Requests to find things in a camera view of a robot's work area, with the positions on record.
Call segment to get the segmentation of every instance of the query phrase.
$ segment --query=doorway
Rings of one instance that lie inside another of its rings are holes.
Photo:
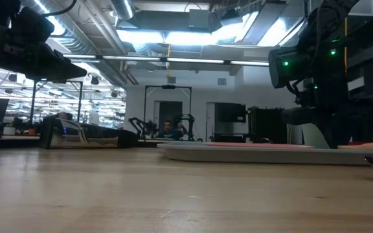
[[[165,120],[173,121],[175,116],[181,115],[181,114],[182,114],[182,102],[160,101],[159,102],[159,117],[158,119],[155,119],[159,123],[158,124],[159,131],[164,130]]]

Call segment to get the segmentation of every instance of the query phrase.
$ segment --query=man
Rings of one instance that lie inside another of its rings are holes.
[[[158,136],[156,136],[157,138],[179,140],[183,136],[178,130],[172,129],[172,122],[170,120],[166,120],[164,126],[164,131],[160,132]]]

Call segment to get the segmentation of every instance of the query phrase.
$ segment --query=table surface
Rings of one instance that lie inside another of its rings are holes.
[[[0,150],[0,232],[373,232],[373,169]]]

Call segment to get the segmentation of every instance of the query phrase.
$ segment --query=black frame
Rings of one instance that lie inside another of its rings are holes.
[[[178,87],[178,86],[174,86],[174,85],[146,85],[145,86],[145,94],[144,94],[144,101],[143,101],[143,122],[145,122],[146,120],[146,99],[147,99],[147,94],[148,94],[148,89],[150,87],[156,87],[156,88],[162,88],[162,89],[170,89],[170,90],[173,90],[173,89],[189,89],[189,114],[191,114],[191,103],[192,103],[192,87]],[[146,142],[146,137],[144,136],[144,130],[145,128],[143,127],[142,128],[142,137],[143,137],[143,141]]]
[[[34,81],[34,86],[32,88],[32,100],[31,100],[31,112],[30,112],[30,124],[32,124],[34,118],[34,104],[36,101],[36,93],[37,93],[37,83],[40,81]],[[80,122],[80,112],[82,110],[82,98],[83,98],[83,82],[82,81],[67,81],[68,83],[79,83],[80,84],[80,91],[78,96],[78,110],[77,110],[77,122]]]

